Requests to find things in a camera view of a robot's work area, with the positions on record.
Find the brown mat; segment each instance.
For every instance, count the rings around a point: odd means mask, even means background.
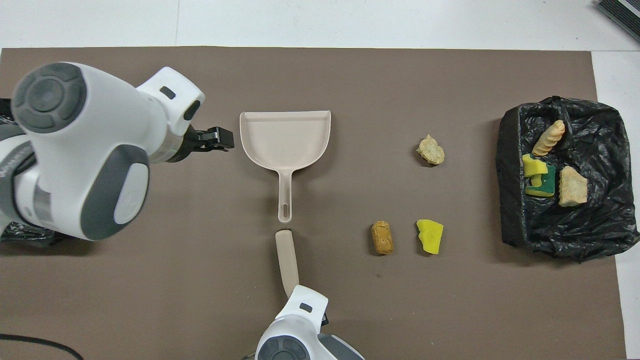
[[[368,360],[625,357],[613,258],[578,265],[500,242],[497,119],[551,95],[595,100],[589,53],[4,49],[0,97],[52,61],[136,86],[171,66],[207,96],[195,127],[228,128],[237,147],[152,167],[145,209],[113,238],[0,246],[0,332],[59,341],[86,359],[254,351],[285,302],[274,241],[282,226],[277,176],[244,154],[238,116],[328,109],[329,147],[294,174],[289,225],[301,282],[330,299],[324,332]],[[446,152],[437,167],[415,152],[427,133]],[[437,256],[421,249],[420,218],[445,227]],[[370,239],[377,220],[390,223],[396,245],[384,257]],[[0,348],[6,360],[55,358]]]

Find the dustpan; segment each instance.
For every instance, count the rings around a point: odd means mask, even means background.
[[[240,114],[240,138],[244,152],[256,164],[279,176],[278,220],[292,218],[293,172],[315,163],[326,150],[331,112],[287,111]]]

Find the trash bag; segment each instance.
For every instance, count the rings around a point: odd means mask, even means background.
[[[0,99],[0,125],[15,124],[10,104],[11,101],[9,99]],[[0,243],[20,241],[36,247],[45,247],[54,245],[65,238],[68,238],[68,236],[44,227],[11,222],[0,234]]]
[[[565,133],[546,155],[556,166],[552,197],[525,194],[522,155],[556,120]],[[507,111],[496,152],[502,242],[582,262],[619,254],[640,240],[631,186],[629,142],[618,111],[594,101],[553,96]],[[587,203],[558,205],[559,171],[573,167],[588,181]]]

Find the beige handle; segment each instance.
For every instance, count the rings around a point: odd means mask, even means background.
[[[293,289],[300,283],[296,249],[293,247],[293,234],[290,230],[280,230],[276,233],[276,248],[278,249],[282,286],[284,286],[287,297],[290,297]]]
[[[291,221],[291,176],[293,171],[278,172],[278,220],[286,224]]]

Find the sponge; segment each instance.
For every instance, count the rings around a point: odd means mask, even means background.
[[[541,176],[542,184],[540,186],[527,186],[524,192],[527,195],[551,197],[556,192],[556,167],[547,165],[547,173]]]
[[[531,180],[531,186],[537,188],[542,186],[542,174],[536,174],[529,178]]]
[[[546,174],[548,171],[547,164],[544,161],[533,159],[531,154],[522,155],[522,168],[524,169],[524,177]]]
[[[422,242],[422,249],[430,254],[440,251],[440,239],[444,226],[432,220],[420,219],[415,225],[418,227],[418,238]]]

